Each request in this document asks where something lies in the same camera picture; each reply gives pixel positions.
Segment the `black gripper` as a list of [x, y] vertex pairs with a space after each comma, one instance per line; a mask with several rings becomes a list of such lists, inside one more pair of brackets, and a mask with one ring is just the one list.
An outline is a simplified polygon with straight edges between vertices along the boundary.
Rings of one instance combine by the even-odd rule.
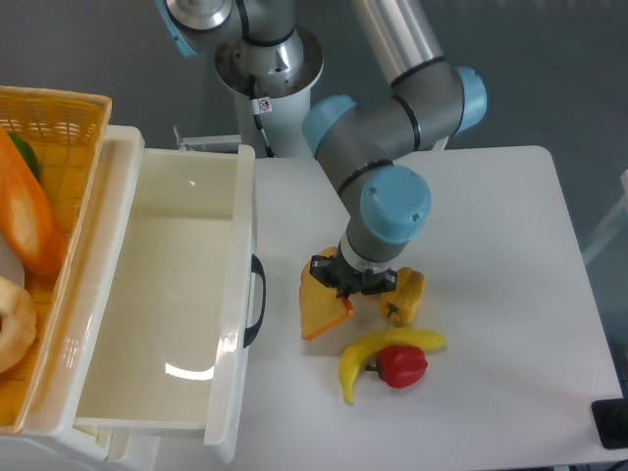
[[341, 245], [333, 255], [313, 255], [309, 274], [324, 287], [334, 289], [337, 298], [349, 298], [355, 293], [375, 295], [396, 289], [397, 271], [358, 270], [349, 264], [349, 255], [350, 252], [344, 253]]

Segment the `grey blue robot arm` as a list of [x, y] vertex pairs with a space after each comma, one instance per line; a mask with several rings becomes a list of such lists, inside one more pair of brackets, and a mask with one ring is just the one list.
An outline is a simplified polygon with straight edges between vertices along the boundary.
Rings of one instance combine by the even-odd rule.
[[392, 291], [393, 260], [424, 225], [430, 190], [395, 160], [477, 125], [487, 110], [482, 79], [447, 62], [418, 2], [352, 7], [392, 93], [370, 110], [345, 95], [311, 102], [323, 53], [293, 2], [157, 3], [182, 55], [198, 55], [217, 35], [214, 64], [234, 97], [241, 142], [260, 157], [313, 157], [323, 169], [349, 221], [310, 273], [340, 297]]

